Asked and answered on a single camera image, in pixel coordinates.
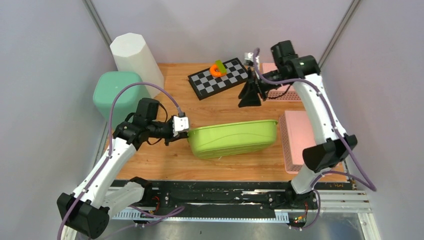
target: teal box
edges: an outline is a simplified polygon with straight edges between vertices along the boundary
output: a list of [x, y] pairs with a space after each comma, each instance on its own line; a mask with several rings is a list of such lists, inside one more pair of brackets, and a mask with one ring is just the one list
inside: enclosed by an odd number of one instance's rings
[[[93, 94], [93, 102], [101, 115], [109, 121], [112, 102], [118, 93], [126, 86], [141, 83], [142, 79], [135, 72], [110, 71], [103, 74], [98, 80]], [[128, 88], [119, 98], [113, 108], [112, 129], [122, 123], [129, 113], [134, 113], [142, 98], [150, 98], [144, 85]]]

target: white wall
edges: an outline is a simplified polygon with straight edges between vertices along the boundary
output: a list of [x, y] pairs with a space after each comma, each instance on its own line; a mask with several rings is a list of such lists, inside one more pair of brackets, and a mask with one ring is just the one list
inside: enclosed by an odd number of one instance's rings
[[115, 65], [80, 0], [2, 1], [0, 63], [0, 239], [56, 239], [56, 200], [93, 166], [93, 91]]
[[368, 195], [384, 240], [424, 235], [423, 9], [419, 0], [362, 1], [323, 68], [335, 111], [357, 135], [354, 152], [377, 186]]
[[300, 55], [323, 54], [352, 0], [93, 0], [110, 37], [144, 36], [159, 63], [242, 58], [292, 40]]

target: wooden table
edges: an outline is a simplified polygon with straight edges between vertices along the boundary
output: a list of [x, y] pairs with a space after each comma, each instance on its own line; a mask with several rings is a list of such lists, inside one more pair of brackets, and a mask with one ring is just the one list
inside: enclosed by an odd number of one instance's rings
[[[180, 105], [190, 120], [190, 128], [254, 120], [277, 120], [285, 110], [304, 110], [301, 102], [267, 101], [260, 107], [238, 108], [238, 95], [243, 84], [199, 101], [188, 82], [187, 76], [212, 63], [159, 64], [165, 77], [167, 90]], [[163, 94], [159, 100], [170, 115], [177, 114], [174, 104]], [[163, 121], [165, 113], [159, 108], [158, 119]], [[195, 157], [185, 139], [165, 146], [163, 141], [149, 146], [143, 144], [118, 174], [118, 179], [141, 177], [148, 180], [191, 181], [289, 181], [295, 175], [284, 169], [280, 133], [269, 148], [221, 158], [199, 159]], [[345, 182], [341, 175], [326, 176], [325, 182]]]

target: white cylinder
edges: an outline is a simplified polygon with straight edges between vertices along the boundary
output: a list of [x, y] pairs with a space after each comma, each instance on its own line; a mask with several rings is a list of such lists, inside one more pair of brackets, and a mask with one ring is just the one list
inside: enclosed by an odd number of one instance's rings
[[[164, 88], [164, 76], [142, 35], [126, 33], [118, 36], [110, 44], [110, 50], [118, 71], [137, 73], [143, 82]], [[151, 98], [160, 92], [154, 87], [146, 88]]]

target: pink container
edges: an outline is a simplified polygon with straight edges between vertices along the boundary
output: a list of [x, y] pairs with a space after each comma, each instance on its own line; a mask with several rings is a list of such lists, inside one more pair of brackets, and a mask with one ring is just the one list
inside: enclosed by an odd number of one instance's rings
[[303, 150], [316, 145], [311, 122], [306, 111], [284, 111], [278, 125], [285, 171], [297, 174], [304, 165]]

